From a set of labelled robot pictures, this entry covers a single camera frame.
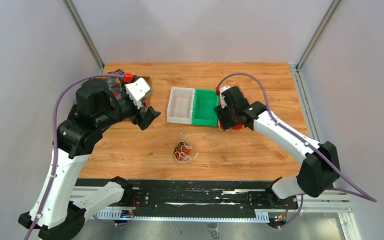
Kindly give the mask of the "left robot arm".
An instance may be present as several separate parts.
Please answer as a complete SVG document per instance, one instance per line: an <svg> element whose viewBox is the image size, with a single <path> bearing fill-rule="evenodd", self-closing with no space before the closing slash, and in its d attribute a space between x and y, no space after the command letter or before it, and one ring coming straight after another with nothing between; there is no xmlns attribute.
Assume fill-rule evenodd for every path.
<svg viewBox="0 0 384 240"><path fill-rule="evenodd" d="M19 216L18 223L27 229L28 239L38 230L41 240L71 240L87 220L111 204L129 206L133 185L116 176L98 190L71 200L79 174L95 145L112 125L129 119L141 130L149 127L160 113L145 105L152 93L142 77L116 75L121 81L117 98L106 82L107 74L79 79L76 102L62 123L54 121L52 161L34 207Z"/></svg>

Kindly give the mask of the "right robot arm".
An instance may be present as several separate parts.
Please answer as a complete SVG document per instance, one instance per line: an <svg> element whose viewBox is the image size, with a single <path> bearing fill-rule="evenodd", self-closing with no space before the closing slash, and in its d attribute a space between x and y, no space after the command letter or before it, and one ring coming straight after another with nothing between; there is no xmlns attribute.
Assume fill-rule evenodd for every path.
<svg viewBox="0 0 384 240"><path fill-rule="evenodd" d="M290 128L268 106L256 101L249 103L237 86L224 86L215 91L219 105L214 108L223 130L242 125L260 133L287 151L300 165L298 174L280 177L266 188L266 203L274 209L286 198L295 195L319 197L339 178L336 146L323 144Z"/></svg>

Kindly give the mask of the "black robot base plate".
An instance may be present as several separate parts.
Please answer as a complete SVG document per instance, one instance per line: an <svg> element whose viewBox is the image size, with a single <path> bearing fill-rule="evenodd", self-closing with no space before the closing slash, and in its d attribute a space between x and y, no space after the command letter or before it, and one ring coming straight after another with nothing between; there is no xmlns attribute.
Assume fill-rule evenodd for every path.
<svg viewBox="0 0 384 240"><path fill-rule="evenodd" d="M132 179L124 200L107 204L99 218L134 220L276 222L303 209L299 196L276 200L269 181Z"/></svg>

